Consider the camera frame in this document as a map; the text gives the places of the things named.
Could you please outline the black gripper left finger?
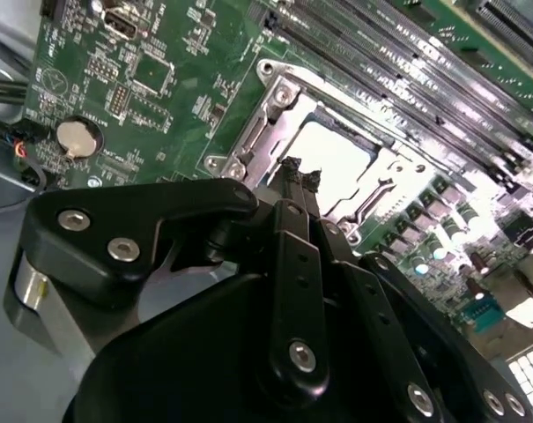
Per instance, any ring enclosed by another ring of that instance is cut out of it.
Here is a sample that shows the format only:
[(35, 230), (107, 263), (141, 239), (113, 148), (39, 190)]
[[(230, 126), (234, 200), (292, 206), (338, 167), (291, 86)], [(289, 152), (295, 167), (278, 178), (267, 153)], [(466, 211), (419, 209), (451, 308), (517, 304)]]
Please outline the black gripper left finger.
[[(319, 249), (320, 172), (281, 161), (276, 203), (232, 179), (58, 190), (27, 207), (4, 310), (62, 355), (85, 392), (223, 391), (237, 373), (318, 392), (329, 377)], [(235, 262), (213, 291), (147, 323), (160, 272)]]

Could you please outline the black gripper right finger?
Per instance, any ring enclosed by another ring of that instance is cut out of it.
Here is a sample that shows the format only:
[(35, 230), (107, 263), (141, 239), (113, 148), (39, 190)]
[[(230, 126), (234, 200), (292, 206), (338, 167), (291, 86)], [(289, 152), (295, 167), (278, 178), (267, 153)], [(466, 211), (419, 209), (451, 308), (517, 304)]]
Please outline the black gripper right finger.
[(329, 285), (367, 363), (345, 347), (367, 422), (533, 422), (533, 409), (425, 296), (378, 253), (356, 257), (342, 231), (316, 221)]

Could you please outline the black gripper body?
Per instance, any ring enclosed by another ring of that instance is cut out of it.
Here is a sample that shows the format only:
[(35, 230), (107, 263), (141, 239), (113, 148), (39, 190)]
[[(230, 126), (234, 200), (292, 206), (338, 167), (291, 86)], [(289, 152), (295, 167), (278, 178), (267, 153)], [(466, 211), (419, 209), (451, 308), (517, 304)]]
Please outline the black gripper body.
[(334, 302), (313, 317), (257, 276), (237, 277), (120, 336), (87, 370), (69, 422), (367, 422), (345, 347), (367, 363)]

